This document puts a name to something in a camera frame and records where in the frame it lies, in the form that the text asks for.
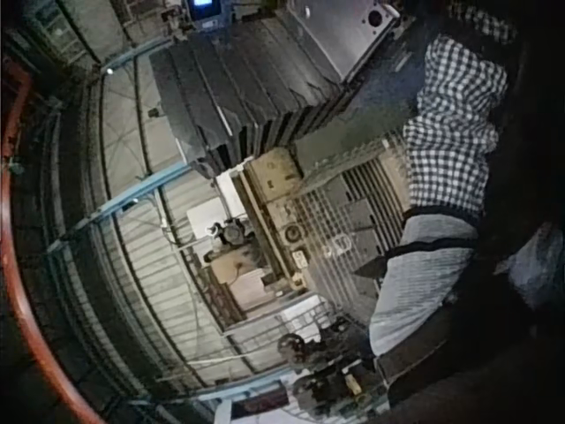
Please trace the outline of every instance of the metal frame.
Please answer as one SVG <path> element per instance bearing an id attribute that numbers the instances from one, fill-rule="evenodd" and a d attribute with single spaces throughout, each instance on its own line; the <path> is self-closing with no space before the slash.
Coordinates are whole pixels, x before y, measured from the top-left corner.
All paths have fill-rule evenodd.
<path id="1" fill-rule="evenodd" d="M 99 223 L 100 221 L 112 217 L 116 212 L 122 210 L 123 207 L 153 193 L 155 189 L 182 177 L 190 169 L 190 166 L 186 163 L 179 162 L 165 168 L 164 170 L 160 170 L 147 178 L 144 178 L 137 185 L 134 185 L 116 197 L 109 199 L 106 203 L 96 209 L 95 212 L 78 221 L 63 236 L 51 243 L 47 249 L 47 253 L 53 254 L 54 252 L 59 251 L 67 244 L 69 239 L 76 237 L 82 230 L 85 230 L 85 228 L 92 223 Z"/>
<path id="2" fill-rule="evenodd" d="M 141 108 L 141 95 L 139 92 L 139 66 L 138 66 L 138 59 L 135 57 L 133 59 L 133 84 L 134 84 L 134 93 L 135 93 L 135 108 L 136 108 L 136 115 L 137 115 L 137 122 L 138 122 L 138 129 L 139 129 L 139 140 L 141 143 L 141 153 L 143 156 L 143 164 L 146 168 L 146 172 L 147 173 L 151 173 L 151 164 L 149 162 L 149 153 L 147 151 L 147 138 L 146 138 L 146 134 L 145 134 L 145 128 L 143 126 L 143 110 Z M 168 211 L 165 201 L 163 199 L 163 195 L 162 195 L 162 189 L 160 186 L 157 186 L 154 190 L 154 197 L 157 203 L 157 208 L 159 209 L 159 213 L 162 216 L 164 222 L 169 226 L 169 228 L 171 228 L 171 232 L 170 235 L 172 237 L 172 242 L 179 246 L 180 245 L 180 239 L 177 235 L 177 232 L 175 231 L 175 227 L 174 225 L 172 225 L 172 220 L 171 220 L 171 216 L 170 216 L 170 212 Z M 183 256 L 183 254 L 178 251 L 178 249 L 173 249 L 173 254 L 175 256 L 175 259 L 177 260 L 178 265 L 180 266 L 180 268 L 183 271 L 183 275 L 185 276 L 187 283 L 189 285 L 189 288 L 191 289 L 192 292 L 192 288 L 193 286 L 198 286 L 195 282 L 195 276 L 192 274 L 192 270 L 190 268 L 190 265 L 188 263 L 188 261 L 186 260 L 186 258 Z M 226 337 L 228 343 L 230 344 L 230 346 L 232 347 L 232 349 L 234 350 L 235 354 L 241 354 L 241 351 L 239 350 L 239 348 L 236 346 L 236 344 L 233 342 L 233 340 L 230 337 Z M 244 363 L 244 365 L 249 369 L 249 371 L 252 374 L 256 374 L 257 371 L 255 370 L 255 368 L 252 366 L 252 364 L 249 362 L 249 360 L 247 360 L 246 358 L 242 358 L 241 359 L 242 362 Z M 189 369 L 189 372 L 191 375 L 194 375 L 197 380 L 200 382 L 200 384 L 202 385 L 202 387 L 206 387 L 206 384 L 204 383 L 204 381 L 198 376 L 198 372 L 196 372 L 196 370 L 194 370 L 194 368 L 187 366 Z"/>
<path id="3" fill-rule="evenodd" d="M 137 65 L 134 68 L 134 72 L 137 74 Z M 102 77 L 101 82 L 100 82 L 100 99 L 99 99 L 99 115 L 98 115 L 98 125 L 99 125 L 99 149 L 101 150 L 101 165 L 102 165 L 102 175 L 103 175 L 103 180 L 104 180 L 104 190 L 106 193 L 106 196 L 110 197 L 110 187 L 109 187 L 109 181 L 108 181 L 108 172 L 106 170 L 106 161 L 105 161 L 105 157 L 103 154 L 103 130 L 102 130 L 102 123 L 103 123 L 103 113 L 102 113 L 102 108 L 103 108 L 103 90 L 104 90 L 104 78 Z M 136 93 L 136 104 L 139 104 L 138 101 L 138 95 L 139 95 L 139 90 L 137 88 L 137 81 L 138 78 L 135 77 L 135 93 Z M 182 175 L 188 168 L 186 166 L 184 166 L 184 168 L 180 168 L 180 170 L 178 170 L 177 172 L 172 172 L 170 174 L 166 174 L 169 175 L 169 177 L 171 176 L 175 176 L 178 177 L 179 175 Z M 151 180 L 153 181 L 152 184 L 144 184 L 141 185 L 141 191 L 144 194 L 150 194 L 152 191 L 154 191 L 156 189 L 156 187 L 159 186 L 159 184 L 161 184 L 162 182 L 159 180 L 159 178 L 155 181 L 154 179 Z M 137 192 L 140 193 L 140 190 L 133 190 L 133 193 Z M 128 197 L 125 196 L 122 198 L 122 201 L 125 201 L 127 203 L 129 203 L 130 201 L 132 201 L 132 197 Z M 118 201 L 118 202 L 112 202 L 112 205 L 115 205 L 115 208 L 117 208 L 118 205 L 124 205 L 122 202 Z M 125 264 L 125 268 L 126 271 L 129 275 L 129 277 L 131 278 L 131 280 L 133 281 L 133 285 L 135 287 L 136 292 L 139 295 L 139 298 L 141 300 L 141 303 L 143 305 L 143 307 L 145 308 L 148 317 L 151 319 L 151 321 L 153 322 L 153 324 L 155 325 L 155 328 L 157 329 L 157 331 L 159 332 L 163 342 L 167 345 L 167 347 L 174 353 L 174 355 L 178 358 L 179 363 L 183 365 L 183 367 L 185 367 L 189 373 L 189 375 L 192 375 L 194 377 L 194 379 L 200 384 L 200 386 L 202 387 L 206 387 L 207 385 L 205 384 L 205 382 L 200 378 L 200 376 L 195 372 L 195 370 L 190 367 L 189 365 L 186 364 L 186 360 L 184 358 L 184 356 L 182 355 L 182 353 L 177 349 L 175 343 L 172 341 L 172 339 L 170 338 L 170 336 L 167 334 L 165 328 L 162 326 L 161 322 L 159 321 L 159 318 L 157 317 L 154 309 L 151 307 L 151 305 L 149 304 L 148 300 L 147 300 L 147 296 L 145 296 L 144 292 L 143 292 L 143 288 L 141 287 L 140 281 L 137 278 L 137 275 L 135 273 L 135 269 L 133 268 L 133 264 L 129 258 L 128 253 L 125 250 L 125 245 L 124 245 L 124 238 L 122 236 L 122 233 L 120 231 L 118 222 L 117 222 L 117 218 L 115 215 L 112 214 L 107 214 L 110 216 L 111 218 L 111 223 L 110 226 L 112 228 L 112 232 L 114 233 L 115 237 L 117 238 L 117 242 L 118 242 L 118 246 L 119 246 L 119 250 L 120 250 L 120 255 L 122 256 L 123 260 L 124 260 L 124 264 Z"/>
<path id="4" fill-rule="evenodd" d="M 3 157 L 13 157 L 17 152 L 12 142 L 19 136 L 19 121 L 31 91 L 32 81 L 20 66 L 13 62 L 6 64 L 6 71 L 20 82 L 18 97 L 14 103 L 2 139 Z M 2 265 L 11 306 L 18 320 L 24 339 L 37 359 L 39 367 L 49 384 L 82 422 L 100 423 L 104 420 L 82 397 L 50 350 L 41 333 L 32 311 L 26 289 L 19 272 L 16 249 L 11 230 L 11 173 L 8 167 L 2 170 Z"/>

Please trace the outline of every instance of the industrial equipment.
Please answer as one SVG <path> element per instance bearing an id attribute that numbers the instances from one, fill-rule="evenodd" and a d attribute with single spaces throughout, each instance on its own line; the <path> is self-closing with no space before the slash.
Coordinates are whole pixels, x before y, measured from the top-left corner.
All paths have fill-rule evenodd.
<path id="1" fill-rule="evenodd" d="M 315 420 L 363 417 L 386 403 L 386 387 L 363 330 L 344 317 L 320 329 L 320 341 L 288 334 L 279 353 L 297 373 L 292 394 Z"/>
<path id="2" fill-rule="evenodd" d="M 227 25 L 218 17 L 230 2 L 187 3 L 199 31 L 151 63 L 185 160 L 207 178 L 329 122 L 399 19 L 373 0 L 292 0 L 270 17 Z"/>

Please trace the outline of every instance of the metal panel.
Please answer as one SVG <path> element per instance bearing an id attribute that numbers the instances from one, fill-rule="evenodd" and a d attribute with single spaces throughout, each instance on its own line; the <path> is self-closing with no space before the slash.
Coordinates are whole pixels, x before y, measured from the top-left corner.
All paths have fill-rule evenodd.
<path id="1" fill-rule="evenodd" d="M 178 74 L 179 84 L 175 89 L 181 91 L 196 131 L 210 148 L 220 147 L 226 142 L 228 134 L 207 91 L 206 81 L 203 80 L 190 43 L 180 42 L 169 48 L 169 54 Z"/>
<path id="2" fill-rule="evenodd" d="M 277 119 L 272 121 L 268 128 L 266 126 L 264 131 L 268 129 L 267 134 L 263 134 L 260 145 L 255 148 L 254 154 L 258 156 L 261 152 L 276 145 L 283 122 L 288 122 L 291 118 L 291 115 L 287 115 L 299 112 L 300 104 L 286 87 L 285 81 L 269 58 L 267 49 L 257 40 L 253 30 L 244 25 L 236 25 L 231 28 L 230 34 L 238 54 L 245 57 L 254 75 L 279 112 Z"/>
<path id="3" fill-rule="evenodd" d="M 286 9 L 276 11 L 276 17 L 305 51 L 306 55 L 311 58 L 314 66 L 316 66 L 318 71 L 323 75 L 328 83 L 337 87 L 337 85 L 342 82 L 337 70 L 328 60 L 328 57 L 324 54 L 323 50 L 320 49 L 320 46 L 318 46 L 316 41 L 302 28 L 300 22 L 296 20 Z"/>
<path id="4" fill-rule="evenodd" d="M 150 57 L 151 66 L 159 93 L 162 108 L 175 137 L 183 143 L 183 151 L 188 161 L 206 156 L 204 140 L 189 109 L 185 93 L 179 89 L 179 74 L 168 49 L 155 52 Z"/>
<path id="5" fill-rule="evenodd" d="M 373 0 L 295 0 L 288 7 L 342 81 L 355 75 L 396 21 L 388 7 Z"/>

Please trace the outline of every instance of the steel structure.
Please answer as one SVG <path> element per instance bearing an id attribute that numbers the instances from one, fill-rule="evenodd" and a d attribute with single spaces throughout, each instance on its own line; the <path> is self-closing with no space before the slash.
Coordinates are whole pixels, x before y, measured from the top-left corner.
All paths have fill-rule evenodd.
<path id="1" fill-rule="evenodd" d="M 29 75 L 13 62 L 5 64 L 5 69 L 20 84 L 18 97 L 11 109 L 2 138 L 2 157 L 9 160 L 18 153 L 16 141 L 19 140 L 19 126 L 32 81 Z M 2 168 L 2 267 L 10 302 L 18 318 L 19 326 L 42 372 L 59 396 L 83 422 L 103 423 L 101 416 L 80 395 L 59 365 L 35 320 L 16 257 L 11 228 L 11 172 L 4 164 Z"/>

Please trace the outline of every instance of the wire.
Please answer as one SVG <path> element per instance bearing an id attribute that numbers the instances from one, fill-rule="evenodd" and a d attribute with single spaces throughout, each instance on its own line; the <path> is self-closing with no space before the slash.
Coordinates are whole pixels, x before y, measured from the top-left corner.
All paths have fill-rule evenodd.
<path id="1" fill-rule="evenodd" d="M 231 283 L 228 283 L 228 286 L 232 286 L 237 281 L 237 279 L 239 278 L 239 271 L 241 268 L 243 268 L 242 263 L 236 265 L 236 277 L 231 281 Z"/>

